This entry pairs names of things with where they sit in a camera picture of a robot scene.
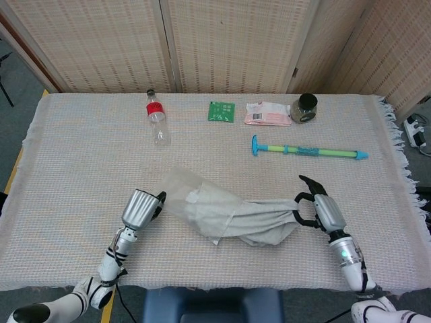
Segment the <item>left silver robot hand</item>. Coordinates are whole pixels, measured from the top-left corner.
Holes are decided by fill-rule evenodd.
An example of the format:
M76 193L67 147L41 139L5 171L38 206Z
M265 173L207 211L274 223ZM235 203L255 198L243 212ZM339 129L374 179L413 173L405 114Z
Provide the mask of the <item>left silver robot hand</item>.
M122 214L122 222L125 227L134 231L145 228L161 213L166 196L165 191L155 196L144 190L136 189Z

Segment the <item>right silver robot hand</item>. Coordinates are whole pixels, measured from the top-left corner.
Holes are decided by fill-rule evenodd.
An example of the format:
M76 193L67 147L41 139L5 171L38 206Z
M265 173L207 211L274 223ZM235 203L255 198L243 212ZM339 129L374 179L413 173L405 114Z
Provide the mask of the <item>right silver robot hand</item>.
M312 202L316 215L315 220L306 220L301 217L298 210L293 210L294 219L301 226L321 229L331 237L331 241L339 237L348 236L344 232L346 227L345 219L337 203L327 194L323 185L304 175L299 175L299 179L306 183L310 192L300 192L294 201L297 204L302 199Z

